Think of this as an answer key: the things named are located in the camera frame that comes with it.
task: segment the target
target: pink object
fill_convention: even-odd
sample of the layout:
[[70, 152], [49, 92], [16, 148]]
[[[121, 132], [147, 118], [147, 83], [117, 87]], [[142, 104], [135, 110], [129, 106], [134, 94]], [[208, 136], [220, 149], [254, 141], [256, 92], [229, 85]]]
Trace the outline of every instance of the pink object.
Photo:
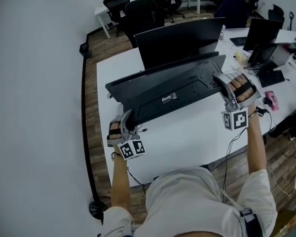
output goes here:
[[273, 106], [271, 107], [272, 111], [277, 111], [279, 109], [278, 102], [275, 97], [275, 94], [273, 91], [266, 91], [265, 96], [272, 101]]

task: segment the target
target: white shirt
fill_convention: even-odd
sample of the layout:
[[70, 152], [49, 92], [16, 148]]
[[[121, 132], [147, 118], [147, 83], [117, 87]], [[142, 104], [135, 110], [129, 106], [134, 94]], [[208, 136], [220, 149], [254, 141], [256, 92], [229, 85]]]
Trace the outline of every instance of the white shirt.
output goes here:
[[[266, 170], [252, 173], [237, 203], [258, 216], [263, 235], [269, 237], [277, 211]], [[121, 207], [104, 213], [102, 237], [174, 237], [189, 232], [212, 232], [223, 237], [242, 237], [239, 211], [222, 203], [218, 185], [202, 167], [180, 169], [159, 176], [146, 194], [147, 218], [135, 227]]]

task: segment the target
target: sleeve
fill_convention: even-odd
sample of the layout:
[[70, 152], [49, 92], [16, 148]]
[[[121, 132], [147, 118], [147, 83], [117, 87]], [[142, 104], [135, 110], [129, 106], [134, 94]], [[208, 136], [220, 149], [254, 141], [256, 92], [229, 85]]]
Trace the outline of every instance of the sleeve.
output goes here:
[[104, 212], [102, 237], [131, 237], [133, 218], [122, 207], [111, 207]]
[[248, 177], [237, 202], [257, 215], [265, 236], [269, 237], [275, 226], [277, 211], [266, 169], [254, 172]]

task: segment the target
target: hand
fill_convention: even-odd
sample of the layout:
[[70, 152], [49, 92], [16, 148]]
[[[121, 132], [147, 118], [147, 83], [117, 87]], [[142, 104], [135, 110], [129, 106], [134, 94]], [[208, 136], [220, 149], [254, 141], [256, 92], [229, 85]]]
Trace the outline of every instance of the hand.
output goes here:
[[[114, 122], [111, 125], [110, 130], [112, 130], [112, 129], [118, 129], [119, 128], [119, 125], [120, 125], [120, 122]], [[120, 139], [121, 137], [122, 137], [121, 134], [113, 134], [113, 135], [110, 135], [110, 140]], [[118, 146], [117, 145], [114, 145], [113, 147], [114, 147], [115, 153], [120, 154], [120, 150], [119, 150]]]
[[[229, 87], [232, 89], [232, 91], [235, 91], [236, 89], [244, 85], [246, 82], [247, 82], [247, 79], [243, 75], [240, 75], [231, 81], [231, 83], [229, 84]], [[254, 94], [253, 89], [252, 88], [248, 89], [243, 94], [237, 97], [238, 103], [246, 101], [248, 98], [252, 97], [253, 94]], [[255, 109], [256, 109], [256, 103], [254, 102], [248, 107], [248, 115], [250, 116], [255, 111]]]

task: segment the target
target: keyboard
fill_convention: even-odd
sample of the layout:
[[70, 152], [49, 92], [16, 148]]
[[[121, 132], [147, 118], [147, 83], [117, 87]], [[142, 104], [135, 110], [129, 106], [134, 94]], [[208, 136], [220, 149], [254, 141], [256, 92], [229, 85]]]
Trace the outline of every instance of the keyboard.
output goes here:
[[231, 42], [236, 46], [245, 45], [247, 42], [247, 37], [238, 37], [238, 38], [230, 38]]
[[262, 88], [285, 81], [282, 71], [271, 71], [259, 75]]

